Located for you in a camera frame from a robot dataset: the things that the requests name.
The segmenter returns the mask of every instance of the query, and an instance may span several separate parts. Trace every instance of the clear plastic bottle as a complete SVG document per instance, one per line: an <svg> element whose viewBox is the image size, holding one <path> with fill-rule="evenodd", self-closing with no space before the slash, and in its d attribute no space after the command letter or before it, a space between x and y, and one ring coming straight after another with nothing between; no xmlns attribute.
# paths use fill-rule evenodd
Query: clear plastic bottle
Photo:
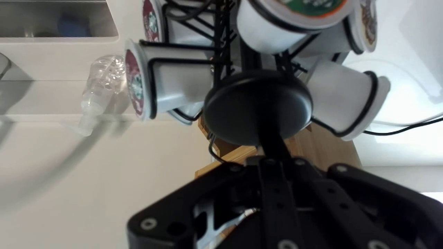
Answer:
<svg viewBox="0 0 443 249"><path fill-rule="evenodd" d="M80 136L92 134L112 97L122 93L124 87L126 72L122 57L105 56L92 62L80 103L83 116L76 129Z"/></svg>

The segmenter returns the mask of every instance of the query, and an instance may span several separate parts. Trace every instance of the screw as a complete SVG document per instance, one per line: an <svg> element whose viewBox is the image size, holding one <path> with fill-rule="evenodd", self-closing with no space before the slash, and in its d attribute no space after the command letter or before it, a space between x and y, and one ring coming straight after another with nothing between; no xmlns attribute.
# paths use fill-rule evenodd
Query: screw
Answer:
<svg viewBox="0 0 443 249"><path fill-rule="evenodd" d="M336 170L340 173L344 173L344 172L347 172L347 168L340 165L340 166L336 166Z"/></svg>
<svg viewBox="0 0 443 249"><path fill-rule="evenodd" d="M278 244L278 249L299 249L299 246L289 240L282 240Z"/></svg>
<svg viewBox="0 0 443 249"><path fill-rule="evenodd" d="M369 241L368 249L389 249L389 246L385 242L373 240Z"/></svg>
<svg viewBox="0 0 443 249"><path fill-rule="evenodd" d="M140 223L140 227L145 231L153 230L156 227L156 220L155 219L144 219Z"/></svg>
<svg viewBox="0 0 443 249"><path fill-rule="evenodd" d="M261 159L261 163L263 165L267 165L267 166L277 166L278 165L278 161L272 159L272 158L264 158Z"/></svg>
<svg viewBox="0 0 443 249"><path fill-rule="evenodd" d="M231 165L230 166L230 172L232 173L236 173L236 172L241 172L242 170L242 166L238 166L238 165Z"/></svg>
<svg viewBox="0 0 443 249"><path fill-rule="evenodd" d="M303 161L303 159L295 159L293 163L295 163L296 166L303 166L303 165L304 165L304 161Z"/></svg>

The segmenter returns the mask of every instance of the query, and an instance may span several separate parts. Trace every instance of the circular label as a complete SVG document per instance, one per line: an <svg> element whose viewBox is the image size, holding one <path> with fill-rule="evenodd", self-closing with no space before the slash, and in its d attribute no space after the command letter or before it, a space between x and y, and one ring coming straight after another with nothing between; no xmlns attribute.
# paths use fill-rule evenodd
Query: circular label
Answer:
<svg viewBox="0 0 443 249"><path fill-rule="evenodd" d="M373 0L361 0L361 21L369 44L376 42L376 9Z"/></svg>
<svg viewBox="0 0 443 249"><path fill-rule="evenodd" d="M300 15L321 18L339 11L347 0L274 0Z"/></svg>
<svg viewBox="0 0 443 249"><path fill-rule="evenodd" d="M142 24L148 42L160 42L159 20L153 10L155 3L145 0L142 7Z"/></svg>
<svg viewBox="0 0 443 249"><path fill-rule="evenodd" d="M142 76L134 54L126 51L126 75L127 75L127 92L131 97L131 103L137 115L142 115L144 93L142 93Z"/></svg>

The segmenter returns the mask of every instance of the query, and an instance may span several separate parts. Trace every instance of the black mount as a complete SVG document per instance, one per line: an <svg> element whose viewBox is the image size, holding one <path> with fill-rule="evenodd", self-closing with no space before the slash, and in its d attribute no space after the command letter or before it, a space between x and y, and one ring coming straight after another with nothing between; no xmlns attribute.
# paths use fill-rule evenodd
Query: black mount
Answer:
<svg viewBox="0 0 443 249"><path fill-rule="evenodd" d="M223 163L133 216L130 248L202 248L239 220L217 248L441 248L439 202L347 165L324 175L290 158L277 133L260 143L267 157Z"/></svg>

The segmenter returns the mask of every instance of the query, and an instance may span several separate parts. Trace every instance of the black disc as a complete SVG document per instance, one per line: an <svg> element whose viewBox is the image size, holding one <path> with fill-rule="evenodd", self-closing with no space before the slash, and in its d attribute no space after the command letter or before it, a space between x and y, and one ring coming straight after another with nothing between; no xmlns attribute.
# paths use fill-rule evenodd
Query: black disc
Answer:
<svg viewBox="0 0 443 249"><path fill-rule="evenodd" d="M205 101L203 121L212 134L239 145L259 145L259 133L278 130L282 139L300 132L311 118L311 97L293 76L248 71L225 78Z"/></svg>

